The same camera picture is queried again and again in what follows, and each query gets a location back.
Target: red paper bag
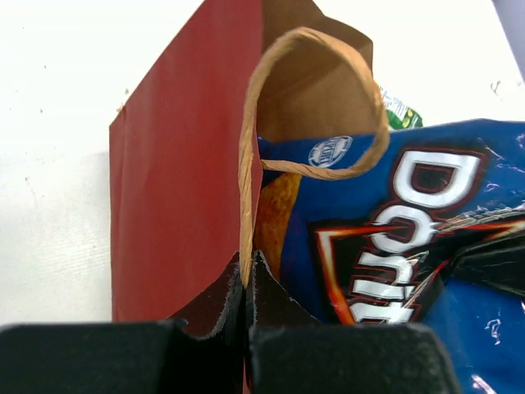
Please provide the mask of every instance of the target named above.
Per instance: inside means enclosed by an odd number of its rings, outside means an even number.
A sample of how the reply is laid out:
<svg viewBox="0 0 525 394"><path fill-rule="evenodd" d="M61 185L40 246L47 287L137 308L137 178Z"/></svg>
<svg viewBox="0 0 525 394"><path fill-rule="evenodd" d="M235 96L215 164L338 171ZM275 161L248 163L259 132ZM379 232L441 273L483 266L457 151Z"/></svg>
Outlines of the red paper bag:
<svg viewBox="0 0 525 394"><path fill-rule="evenodd" d="M301 25L352 45L372 66L372 41L311 0L206 0L111 124L114 320L170 316L239 249L245 91L263 51ZM301 45L264 85L258 133L290 140L373 130L370 117L355 116L366 112L356 83L322 48ZM253 206L261 174L255 158Z"/></svg>

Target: white surface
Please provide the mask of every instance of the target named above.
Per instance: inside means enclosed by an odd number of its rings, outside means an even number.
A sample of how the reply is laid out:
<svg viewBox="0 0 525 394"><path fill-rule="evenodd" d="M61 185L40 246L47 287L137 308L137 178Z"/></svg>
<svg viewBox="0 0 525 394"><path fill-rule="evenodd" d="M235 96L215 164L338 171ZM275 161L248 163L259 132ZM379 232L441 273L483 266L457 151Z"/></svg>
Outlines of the white surface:
<svg viewBox="0 0 525 394"><path fill-rule="evenodd" d="M40 3L0 2L0 323L108 320L107 126L200 1ZM372 38L377 81L426 124L523 119L489 0L317 4Z"/></svg>

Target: plastic wrapper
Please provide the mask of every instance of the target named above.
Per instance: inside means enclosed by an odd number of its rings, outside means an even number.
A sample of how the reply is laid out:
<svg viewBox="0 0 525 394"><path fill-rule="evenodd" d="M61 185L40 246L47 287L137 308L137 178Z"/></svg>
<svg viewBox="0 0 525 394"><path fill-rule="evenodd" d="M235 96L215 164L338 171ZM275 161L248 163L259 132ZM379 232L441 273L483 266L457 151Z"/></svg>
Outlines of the plastic wrapper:
<svg viewBox="0 0 525 394"><path fill-rule="evenodd" d="M372 135L271 144L262 158L349 167ZM466 393L525 391L525 123L394 133L366 174L265 172L255 246L326 323L430 326Z"/></svg>

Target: bag handle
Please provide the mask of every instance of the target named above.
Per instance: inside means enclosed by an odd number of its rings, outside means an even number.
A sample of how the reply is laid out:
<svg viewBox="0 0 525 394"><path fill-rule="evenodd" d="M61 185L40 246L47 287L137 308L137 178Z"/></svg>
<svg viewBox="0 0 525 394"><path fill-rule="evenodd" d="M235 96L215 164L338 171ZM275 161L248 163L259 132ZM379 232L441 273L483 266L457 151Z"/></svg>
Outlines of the bag handle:
<svg viewBox="0 0 525 394"><path fill-rule="evenodd" d="M253 71L246 91L244 117L239 143L239 189L240 189L240 277L244 287L248 285L252 268L253 214L252 214L252 162L253 129L257 113L257 102L264 82L276 62L284 57L301 41L313 41L336 54L357 76L358 85L370 100L372 116L376 120L376 136L368 150L351 167L340 170L312 167L286 160L261 160L262 168L280 172L293 172L300 175L338 180L360 176L373 168L388 148L390 135L385 105L379 88L372 78L372 72L358 51L330 35L306 27L299 27L283 34L262 55L261 61Z"/></svg>

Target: orange chip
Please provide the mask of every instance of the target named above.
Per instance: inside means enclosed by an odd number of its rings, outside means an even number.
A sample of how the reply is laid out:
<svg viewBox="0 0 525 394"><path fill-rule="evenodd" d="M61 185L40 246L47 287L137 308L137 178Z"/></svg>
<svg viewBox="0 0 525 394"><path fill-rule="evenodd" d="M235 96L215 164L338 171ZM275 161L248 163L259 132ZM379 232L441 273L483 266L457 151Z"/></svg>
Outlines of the orange chip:
<svg viewBox="0 0 525 394"><path fill-rule="evenodd" d="M281 279L281 253L301 178L298 174L283 174L265 186L259 196L253 240L277 281Z"/></svg>

